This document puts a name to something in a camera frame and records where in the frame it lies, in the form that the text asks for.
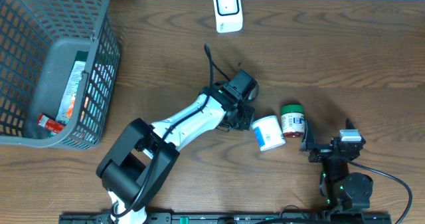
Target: green lid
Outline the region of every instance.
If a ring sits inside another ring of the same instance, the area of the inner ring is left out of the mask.
[[[303,108],[303,106],[301,106],[299,104],[291,104],[291,105],[283,106],[280,109],[280,115],[284,115],[284,114],[287,114],[287,113],[290,113],[290,112],[299,112],[299,113],[304,114],[304,108]]]

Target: spice jar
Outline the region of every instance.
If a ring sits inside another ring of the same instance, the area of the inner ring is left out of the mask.
[[[297,138],[304,135],[304,108],[299,104],[283,106],[280,109],[282,132],[287,138]]]

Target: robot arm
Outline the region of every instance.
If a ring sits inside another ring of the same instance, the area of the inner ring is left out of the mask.
[[[120,218],[120,223],[145,221],[144,207],[159,191],[179,157],[179,151],[189,142],[221,124],[229,129],[249,130],[255,109],[248,103],[256,87],[257,82],[240,70],[229,83],[205,87],[193,104],[168,119],[151,125],[140,118],[131,122],[96,170],[112,202],[118,203],[115,205],[116,213],[121,213],[134,202],[147,178],[140,198],[132,211]],[[208,94],[208,102],[202,110],[174,125],[188,114],[199,110]],[[171,126],[175,128],[166,135]],[[145,166],[138,160],[131,153],[133,149],[145,152],[152,159],[150,164]],[[152,171],[147,177],[150,166]]]

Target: wood grain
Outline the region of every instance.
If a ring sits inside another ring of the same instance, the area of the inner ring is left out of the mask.
[[[123,58],[104,139],[87,152],[0,146],[0,223],[57,223],[61,213],[108,209],[97,165],[133,119],[162,120],[195,100],[209,79],[205,42],[229,76],[243,68],[260,83],[257,117],[298,100],[323,142],[350,117],[367,140],[357,161],[403,179],[414,194],[405,222],[424,223],[425,1],[243,0],[242,6],[243,30],[219,35],[212,0],[111,0]],[[251,132],[207,132],[182,151],[150,207],[325,205],[317,188],[321,166],[298,152],[299,139],[287,141],[262,153]],[[375,185],[371,210],[388,211],[395,221],[406,191],[367,174]]]

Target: white device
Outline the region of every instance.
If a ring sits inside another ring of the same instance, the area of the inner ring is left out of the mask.
[[[217,32],[240,31],[244,18],[240,0],[214,0]]]

